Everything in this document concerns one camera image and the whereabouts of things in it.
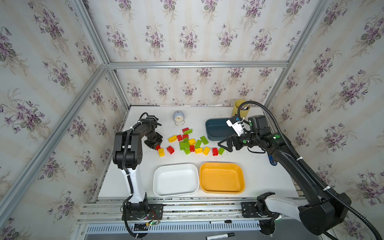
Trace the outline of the yellow curved lego brick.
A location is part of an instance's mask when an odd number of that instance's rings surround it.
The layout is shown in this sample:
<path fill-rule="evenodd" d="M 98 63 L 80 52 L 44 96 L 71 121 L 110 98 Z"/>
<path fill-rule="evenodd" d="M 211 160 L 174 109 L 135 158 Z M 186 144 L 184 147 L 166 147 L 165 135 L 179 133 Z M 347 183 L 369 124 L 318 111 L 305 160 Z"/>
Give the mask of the yellow curved lego brick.
<path fill-rule="evenodd" d="M 168 138 L 169 143 L 173 143 L 173 142 L 175 142 L 175 141 L 177 141 L 177 140 L 178 140 L 177 135 L 174 135 L 174 136 Z"/>

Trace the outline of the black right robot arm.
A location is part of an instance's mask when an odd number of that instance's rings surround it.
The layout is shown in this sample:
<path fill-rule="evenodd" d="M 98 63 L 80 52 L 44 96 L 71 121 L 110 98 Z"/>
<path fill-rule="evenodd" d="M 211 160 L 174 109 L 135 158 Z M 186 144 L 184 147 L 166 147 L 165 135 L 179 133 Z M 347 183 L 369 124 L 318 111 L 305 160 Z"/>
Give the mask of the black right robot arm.
<path fill-rule="evenodd" d="M 345 193 L 337 193 L 326 184 L 298 154 L 289 139 L 283 134 L 274 115 L 263 104 L 245 101 L 238 107 L 237 113 L 227 121 L 234 129 L 234 135 L 220 141 L 219 147 L 228 152 L 259 147 L 281 164 L 302 190 L 305 202 L 283 198 L 274 192 L 257 197 L 254 203 L 246 205 L 242 215 L 263 218 L 260 232 L 266 236 L 275 232 L 278 216 L 284 215 L 302 223 L 316 236 L 325 235 L 335 239 L 329 230 L 342 224 L 348 213 L 352 213 L 363 222 L 377 240 L 382 239 L 379 231 L 362 214 L 351 206 L 351 199 Z"/>

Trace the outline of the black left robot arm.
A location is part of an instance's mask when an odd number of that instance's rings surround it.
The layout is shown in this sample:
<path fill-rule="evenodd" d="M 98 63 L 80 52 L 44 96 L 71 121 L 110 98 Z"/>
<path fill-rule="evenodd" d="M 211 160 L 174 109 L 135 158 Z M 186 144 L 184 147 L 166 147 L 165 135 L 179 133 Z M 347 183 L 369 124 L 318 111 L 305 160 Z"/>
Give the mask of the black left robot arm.
<path fill-rule="evenodd" d="M 115 134 L 113 163 L 123 173 L 131 204 L 141 204 L 146 200 L 139 165 L 144 157 L 143 145 L 155 151 L 160 148 L 163 136 L 156 132 L 156 128 L 161 125 L 159 118 L 144 112 L 133 126 Z"/>

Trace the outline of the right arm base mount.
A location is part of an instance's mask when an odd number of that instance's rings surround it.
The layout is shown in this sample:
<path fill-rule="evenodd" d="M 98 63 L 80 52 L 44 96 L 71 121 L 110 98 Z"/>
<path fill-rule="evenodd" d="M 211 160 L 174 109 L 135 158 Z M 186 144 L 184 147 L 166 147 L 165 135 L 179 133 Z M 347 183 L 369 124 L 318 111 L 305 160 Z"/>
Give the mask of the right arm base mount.
<path fill-rule="evenodd" d="M 263 218 L 263 220 L 259 220 L 260 232 L 270 237 L 276 230 L 275 221 L 281 215 L 271 212 L 267 207 L 267 197 L 273 195 L 275 195 L 274 192 L 267 192 L 258 196 L 255 202 L 241 202 L 243 218 Z"/>

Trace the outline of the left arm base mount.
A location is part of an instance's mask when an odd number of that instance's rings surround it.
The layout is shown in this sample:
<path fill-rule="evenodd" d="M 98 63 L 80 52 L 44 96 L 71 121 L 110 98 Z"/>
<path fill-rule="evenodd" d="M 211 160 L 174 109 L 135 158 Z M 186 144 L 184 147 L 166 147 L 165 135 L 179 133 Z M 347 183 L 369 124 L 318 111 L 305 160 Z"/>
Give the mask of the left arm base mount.
<path fill-rule="evenodd" d="M 160 220 L 163 219 L 163 204 L 149 204 L 149 203 L 138 203 L 133 204 L 127 201 L 123 202 L 122 205 L 122 220 L 125 223 L 127 231 L 136 235 L 139 232 L 148 231 L 149 227 L 157 225 Z M 130 227 L 129 221 L 144 221 L 144 224 L 134 224 Z"/>

